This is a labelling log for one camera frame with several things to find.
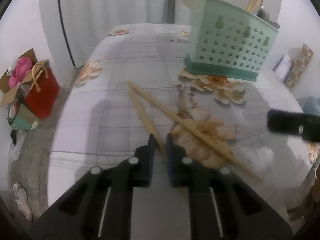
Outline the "red gift bag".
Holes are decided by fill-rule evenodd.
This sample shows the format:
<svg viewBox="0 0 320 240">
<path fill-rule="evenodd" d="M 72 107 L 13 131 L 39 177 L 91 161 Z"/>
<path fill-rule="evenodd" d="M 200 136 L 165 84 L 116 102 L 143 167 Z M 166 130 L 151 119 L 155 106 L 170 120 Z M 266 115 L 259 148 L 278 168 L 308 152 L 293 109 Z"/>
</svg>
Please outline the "red gift bag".
<svg viewBox="0 0 320 240">
<path fill-rule="evenodd" d="M 24 98 L 28 108 L 39 118 L 50 117 L 60 86 L 46 62 L 34 64 L 31 69 L 32 84 L 29 93 Z"/>
</svg>

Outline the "green perforated utensil basket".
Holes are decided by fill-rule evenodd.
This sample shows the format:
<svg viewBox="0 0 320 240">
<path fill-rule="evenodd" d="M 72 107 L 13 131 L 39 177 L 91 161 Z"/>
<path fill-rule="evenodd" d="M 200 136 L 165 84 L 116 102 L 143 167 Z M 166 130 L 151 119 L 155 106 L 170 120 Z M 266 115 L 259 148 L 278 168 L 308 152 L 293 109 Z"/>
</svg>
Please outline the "green perforated utensil basket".
<svg viewBox="0 0 320 240">
<path fill-rule="evenodd" d="M 199 0 L 184 65 L 192 74 L 256 81 L 278 29 L 221 0 Z"/>
</svg>

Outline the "large steel ladle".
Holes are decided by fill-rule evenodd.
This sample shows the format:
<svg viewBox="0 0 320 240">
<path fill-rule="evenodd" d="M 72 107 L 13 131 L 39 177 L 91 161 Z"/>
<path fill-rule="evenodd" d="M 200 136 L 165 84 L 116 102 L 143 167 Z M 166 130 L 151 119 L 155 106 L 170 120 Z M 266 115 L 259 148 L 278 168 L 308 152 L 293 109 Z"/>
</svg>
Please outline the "large steel ladle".
<svg viewBox="0 0 320 240">
<path fill-rule="evenodd" d="M 280 29 L 280 25 L 277 22 L 271 21 L 270 20 L 270 13 L 268 11 L 265 10 L 264 6 L 261 6 L 259 8 L 259 10 L 257 11 L 257 16 L 264 20 L 265 22 L 267 22 L 268 24 L 270 24 L 271 26 L 273 26 L 276 29 Z"/>
</svg>

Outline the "white curtain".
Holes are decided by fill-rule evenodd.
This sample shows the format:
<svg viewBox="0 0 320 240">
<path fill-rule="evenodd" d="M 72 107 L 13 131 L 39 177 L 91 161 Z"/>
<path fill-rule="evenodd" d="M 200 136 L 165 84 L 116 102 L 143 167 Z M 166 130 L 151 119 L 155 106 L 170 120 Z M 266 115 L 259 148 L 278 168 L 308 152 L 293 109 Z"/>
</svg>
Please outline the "white curtain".
<svg viewBox="0 0 320 240">
<path fill-rule="evenodd" d="M 84 65 L 115 25 L 188 24 L 181 0 L 40 0 L 44 35 L 59 70 Z"/>
</svg>

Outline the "teal small box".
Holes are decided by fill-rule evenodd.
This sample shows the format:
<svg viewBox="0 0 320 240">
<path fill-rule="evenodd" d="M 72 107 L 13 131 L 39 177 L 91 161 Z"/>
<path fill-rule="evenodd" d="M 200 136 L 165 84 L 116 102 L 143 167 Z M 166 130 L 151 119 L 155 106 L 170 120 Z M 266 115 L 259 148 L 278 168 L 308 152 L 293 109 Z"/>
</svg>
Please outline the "teal small box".
<svg viewBox="0 0 320 240">
<path fill-rule="evenodd" d="M 32 113 L 24 104 L 19 104 L 14 117 L 9 121 L 12 129 L 31 131 L 39 124 L 38 117 Z"/>
</svg>

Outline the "patterned paper bag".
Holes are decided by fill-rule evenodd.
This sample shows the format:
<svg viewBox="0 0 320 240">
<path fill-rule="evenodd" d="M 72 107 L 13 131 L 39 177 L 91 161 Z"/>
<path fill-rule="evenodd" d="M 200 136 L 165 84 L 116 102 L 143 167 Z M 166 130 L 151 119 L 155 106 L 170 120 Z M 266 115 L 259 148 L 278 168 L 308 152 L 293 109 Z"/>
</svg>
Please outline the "patterned paper bag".
<svg viewBox="0 0 320 240">
<path fill-rule="evenodd" d="M 289 90 L 293 90 L 295 85 L 299 83 L 301 76 L 306 71 L 310 61 L 313 58 L 313 51 L 306 44 L 303 44 L 296 61 L 290 68 L 287 78 L 285 79 L 285 86 Z"/>
</svg>

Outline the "brown cardboard box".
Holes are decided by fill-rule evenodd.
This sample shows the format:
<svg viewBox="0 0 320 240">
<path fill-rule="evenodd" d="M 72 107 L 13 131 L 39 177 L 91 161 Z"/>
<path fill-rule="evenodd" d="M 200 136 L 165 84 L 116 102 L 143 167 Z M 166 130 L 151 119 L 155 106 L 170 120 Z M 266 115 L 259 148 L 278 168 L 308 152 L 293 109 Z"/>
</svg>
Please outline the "brown cardboard box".
<svg viewBox="0 0 320 240">
<path fill-rule="evenodd" d="M 39 88 L 38 79 L 42 75 L 48 77 L 47 62 L 38 61 L 33 48 L 14 59 L 1 76 L 1 107 L 25 98 L 32 88 Z"/>
</svg>

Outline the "pink plastic bag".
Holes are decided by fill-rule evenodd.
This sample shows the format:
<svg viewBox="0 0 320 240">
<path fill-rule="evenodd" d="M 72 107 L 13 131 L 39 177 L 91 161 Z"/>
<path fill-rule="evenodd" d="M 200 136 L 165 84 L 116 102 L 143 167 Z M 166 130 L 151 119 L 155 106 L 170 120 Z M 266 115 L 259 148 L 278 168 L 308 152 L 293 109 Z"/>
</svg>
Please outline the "pink plastic bag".
<svg viewBox="0 0 320 240">
<path fill-rule="evenodd" d="M 12 65 L 8 68 L 7 76 L 9 77 L 8 87 L 16 87 L 32 68 L 32 61 L 28 57 L 17 57 Z"/>
</svg>

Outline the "floral tablecloth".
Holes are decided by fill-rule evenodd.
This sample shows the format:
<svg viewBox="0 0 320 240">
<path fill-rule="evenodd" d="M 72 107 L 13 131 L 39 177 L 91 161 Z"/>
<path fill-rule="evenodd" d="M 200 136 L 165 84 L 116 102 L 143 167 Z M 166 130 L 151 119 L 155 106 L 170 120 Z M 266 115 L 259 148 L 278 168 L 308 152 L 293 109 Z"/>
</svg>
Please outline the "floral tablecloth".
<svg viewBox="0 0 320 240">
<path fill-rule="evenodd" d="M 177 109 L 178 74 L 188 46 L 180 36 L 184 30 L 183 25 L 138 24 L 126 35 L 108 36 L 99 43 L 90 59 L 99 62 L 101 74 L 72 88 L 57 124 L 49 162 L 49 204 L 90 167 L 116 165 L 147 142 L 127 81 Z M 300 106 L 268 69 L 260 72 L 257 82 L 243 85 L 241 105 L 223 105 L 211 93 L 196 93 L 194 99 L 236 129 L 234 155 L 261 178 L 244 176 L 246 183 L 274 207 L 296 207 L 309 190 L 303 183 L 312 167 L 307 146 L 300 138 L 270 133 L 266 115 L 272 108 L 300 112 Z"/>
</svg>

